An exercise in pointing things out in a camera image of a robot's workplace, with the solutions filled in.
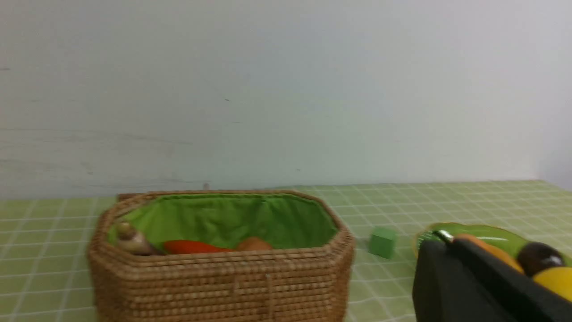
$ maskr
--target toy carrot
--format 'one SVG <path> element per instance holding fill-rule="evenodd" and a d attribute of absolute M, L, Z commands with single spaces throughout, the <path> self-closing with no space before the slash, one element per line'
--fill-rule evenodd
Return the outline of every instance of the toy carrot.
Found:
<path fill-rule="evenodd" d="M 203 254 L 203 253 L 223 253 L 232 252 L 232 249 L 221 248 L 203 242 L 188 241 L 184 239 L 177 239 L 166 241 L 163 243 L 163 248 L 169 254 Z"/>

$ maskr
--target woven basket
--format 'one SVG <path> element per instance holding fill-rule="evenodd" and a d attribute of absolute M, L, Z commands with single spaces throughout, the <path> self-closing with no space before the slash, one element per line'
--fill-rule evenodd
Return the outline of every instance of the woven basket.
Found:
<path fill-rule="evenodd" d="M 162 195 L 293 194 L 317 201 L 338 233 L 314 248 L 134 256 L 108 243 L 114 221 Z M 354 239 L 320 199 L 285 190 L 162 191 L 136 195 L 101 215 L 88 249 L 101 322 L 342 322 Z"/>

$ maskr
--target green block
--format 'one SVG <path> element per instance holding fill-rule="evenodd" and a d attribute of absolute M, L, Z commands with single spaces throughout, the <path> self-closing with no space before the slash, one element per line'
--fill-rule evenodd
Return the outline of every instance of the green block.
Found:
<path fill-rule="evenodd" d="M 371 233 L 370 238 L 370 253 L 381 256 L 383 258 L 391 259 L 394 255 L 395 241 L 397 234 L 394 230 L 377 227 Z"/>

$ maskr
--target green tablecloth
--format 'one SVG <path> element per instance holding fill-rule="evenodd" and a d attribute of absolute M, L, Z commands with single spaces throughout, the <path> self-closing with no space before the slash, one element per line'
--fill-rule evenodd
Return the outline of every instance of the green tablecloth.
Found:
<path fill-rule="evenodd" d="M 325 199 L 357 238 L 347 321 L 415 321 L 411 237 L 437 221 L 483 223 L 571 254 L 572 194 L 543 181 L 287 187 Z M 0 322 L 95 321 L 85 247 L 113 197 L 0 201 Z M 395 229 L 392 260 L 370 255 Z"/>

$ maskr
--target white wall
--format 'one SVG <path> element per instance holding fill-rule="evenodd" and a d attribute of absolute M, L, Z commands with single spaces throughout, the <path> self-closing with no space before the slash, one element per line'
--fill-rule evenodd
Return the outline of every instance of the white wall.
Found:
<path fill-rule="evenodd" d="M 566 2 L 3 0 L 0 197 L 535 178 Z"/>

